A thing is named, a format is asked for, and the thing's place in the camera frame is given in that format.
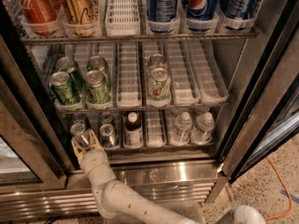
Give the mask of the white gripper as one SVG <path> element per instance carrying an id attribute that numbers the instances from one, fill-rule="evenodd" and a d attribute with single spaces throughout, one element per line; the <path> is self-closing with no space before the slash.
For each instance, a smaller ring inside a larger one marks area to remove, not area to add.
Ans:
<path id="1" fill-rule="evenodd" d="M 100 175 L 108 175 L 111 172 L 107 154 L 103 150 L 100 142 L 92 129 L 88 130 L 90 136 L 91 150 L 85 151 L 82 149 L 75 138 L 71 139 L 73 151 L 80 163 L 81 170 L 90 175 L 93 171 L 96 171 Z"/>

